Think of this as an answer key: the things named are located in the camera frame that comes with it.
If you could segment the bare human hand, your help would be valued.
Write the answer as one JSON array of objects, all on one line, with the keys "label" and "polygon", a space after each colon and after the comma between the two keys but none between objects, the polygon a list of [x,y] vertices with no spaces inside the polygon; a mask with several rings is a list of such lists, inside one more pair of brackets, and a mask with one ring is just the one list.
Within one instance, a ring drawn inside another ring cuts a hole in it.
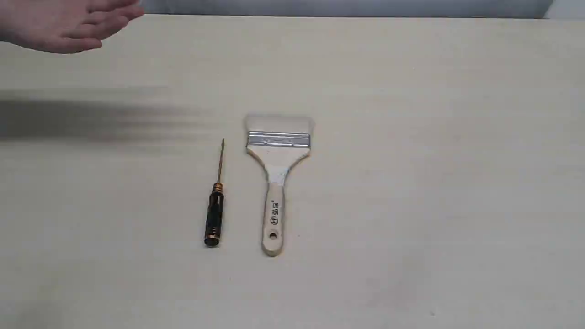
[{"label": "bare human hand", "polygon": [[2,42],[47,53],[74,54],[101,48],[141,16],[138,0],[2,0]]}]

